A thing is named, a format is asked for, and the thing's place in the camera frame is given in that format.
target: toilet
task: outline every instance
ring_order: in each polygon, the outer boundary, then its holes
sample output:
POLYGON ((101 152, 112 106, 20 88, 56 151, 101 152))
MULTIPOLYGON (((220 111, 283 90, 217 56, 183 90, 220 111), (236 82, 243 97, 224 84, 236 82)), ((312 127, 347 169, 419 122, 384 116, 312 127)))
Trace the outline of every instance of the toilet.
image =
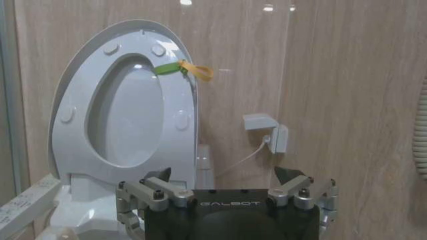
POLYGON ((171 167, 171 182, 196 187, 197 83, 180 71, 153 72, 179 60, 192 61, 171 30, 129 20, 85 43, 63 73, 48 134, 51 172, 61 181, 49 226, 80 239, 127 239, 116 220, 120 181, 171 167))

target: silver bracket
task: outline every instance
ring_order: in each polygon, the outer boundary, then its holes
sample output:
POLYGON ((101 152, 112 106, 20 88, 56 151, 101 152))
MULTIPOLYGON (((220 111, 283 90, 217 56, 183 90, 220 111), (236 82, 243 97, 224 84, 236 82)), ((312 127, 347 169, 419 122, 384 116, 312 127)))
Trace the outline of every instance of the silver bracket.
POLYGON ((187 208, 195 199, 195 193, 192 190, 180 189, 173 184, 160 180, 156 177, 149 177, 145 179, 144 185, 152 189, 163 190, 171 198, 175 206, 179 208, 187 208))
POLYGON ((320 236, 335 221, 338 215, 339 189, 334 180, 314 183, 294 194, 294 204, 299 209, 310 210, 319 206, 320 210, 320 236))
POLYGON ((308 187, 311 180, 307 176, 299 175, 280 187, 268 189, 268 198, 275 202, 278 207, 283 207, 288 204, 290 198, 302 188, 308 187))
POLYGON ((171 199, 177 207, 187 208, 193 198, 193 191, 180 189, 156 177, 141 182, 120 182, 115 190, 117 221, 125 225, 131 239, 145 239, 139 216, 144 218, 147 207, 161 212, 168 209, 171 199))

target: orange strap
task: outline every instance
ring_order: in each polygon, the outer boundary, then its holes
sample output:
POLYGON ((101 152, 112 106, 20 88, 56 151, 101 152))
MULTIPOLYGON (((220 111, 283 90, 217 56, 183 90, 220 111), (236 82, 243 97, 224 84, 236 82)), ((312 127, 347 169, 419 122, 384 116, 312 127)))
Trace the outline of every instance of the orange strap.
POLYGON ((201 79, 205 82, 211 81, 213 77, 213 71, 209 67, 196 66, 183 59, 177 61, 177 64, 181 68, 187 69, 197 79, 201 79))

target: shower hose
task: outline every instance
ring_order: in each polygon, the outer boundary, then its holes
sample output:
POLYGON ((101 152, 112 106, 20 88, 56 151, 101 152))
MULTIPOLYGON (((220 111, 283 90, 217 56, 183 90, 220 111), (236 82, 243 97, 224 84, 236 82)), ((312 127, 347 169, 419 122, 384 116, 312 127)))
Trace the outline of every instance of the shower hose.
POLYGON ((412 155, 416 171, 427 181, 427 79, 422 83, 414 126, 412 155))

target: green tag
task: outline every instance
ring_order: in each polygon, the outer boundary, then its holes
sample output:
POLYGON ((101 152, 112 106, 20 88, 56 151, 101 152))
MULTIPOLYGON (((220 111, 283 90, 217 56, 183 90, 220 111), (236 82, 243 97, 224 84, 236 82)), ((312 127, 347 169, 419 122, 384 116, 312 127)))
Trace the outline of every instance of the green tag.
POLYGON ((168 63, 153 68, 153 72, 157 75, 171 74, 177 72, 179 70, 181 70, 181 66, 177 62, 168 63))

